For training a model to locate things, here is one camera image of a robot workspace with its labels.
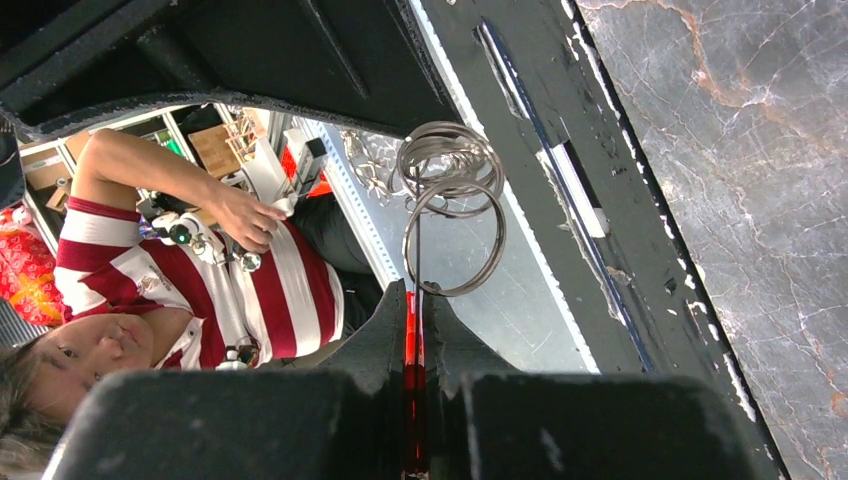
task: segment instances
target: hair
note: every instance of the hair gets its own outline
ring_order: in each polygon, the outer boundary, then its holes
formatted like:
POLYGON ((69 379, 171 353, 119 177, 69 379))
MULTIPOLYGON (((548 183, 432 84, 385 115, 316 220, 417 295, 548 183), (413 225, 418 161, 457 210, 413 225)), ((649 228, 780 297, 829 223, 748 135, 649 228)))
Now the hair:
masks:
POLYGON ((0 475, 43 471, 65 430, 26 403, 38 368, 29 353, 37 341, 0 351, 0 475))

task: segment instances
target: hand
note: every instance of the hand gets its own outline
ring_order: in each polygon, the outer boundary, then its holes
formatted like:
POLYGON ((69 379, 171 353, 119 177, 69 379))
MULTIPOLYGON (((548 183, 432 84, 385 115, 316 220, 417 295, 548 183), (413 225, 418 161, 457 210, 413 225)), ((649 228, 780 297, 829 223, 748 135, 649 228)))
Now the hand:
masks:
POLYGON ((239 245, 250 252, 265 253, 277 221, 285 220, 286 215, 244 190, 223 183, 218 185, 220 188, 214 189, 213 198, 204 208, 239 245))

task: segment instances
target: gray metal grille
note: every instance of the gray metal grille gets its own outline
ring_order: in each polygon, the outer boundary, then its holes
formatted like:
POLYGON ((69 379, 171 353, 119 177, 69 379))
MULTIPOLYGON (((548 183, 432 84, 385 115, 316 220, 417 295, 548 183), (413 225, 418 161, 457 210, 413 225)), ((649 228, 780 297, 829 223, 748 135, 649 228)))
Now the gray metal grille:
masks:
POLYGON ((47 327, 30 325, 6 300, 0 299, 0 347, 20 345, 45 333, 47 327))

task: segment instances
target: black pants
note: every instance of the black pants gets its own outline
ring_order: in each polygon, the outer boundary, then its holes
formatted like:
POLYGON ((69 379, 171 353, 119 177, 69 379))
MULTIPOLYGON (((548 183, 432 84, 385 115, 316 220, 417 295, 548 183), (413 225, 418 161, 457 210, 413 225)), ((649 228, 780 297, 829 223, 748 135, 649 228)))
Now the black pants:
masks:
POLYGON ((353 229, 334 195, 299 201, 291 222, 318 255, 336 270, 344 290, 342 337, 350 336, 371 318, 383 296, 353 229))

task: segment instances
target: gray marble tile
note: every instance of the gray marble tile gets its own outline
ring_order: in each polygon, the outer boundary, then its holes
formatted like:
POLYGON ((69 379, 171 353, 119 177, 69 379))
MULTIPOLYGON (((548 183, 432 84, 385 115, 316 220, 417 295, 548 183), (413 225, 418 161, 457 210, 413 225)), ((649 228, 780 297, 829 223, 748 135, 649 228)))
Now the gray marble tile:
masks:
POLYGON ((795 478, 848 478, 843 0, 578 0, 795 478))

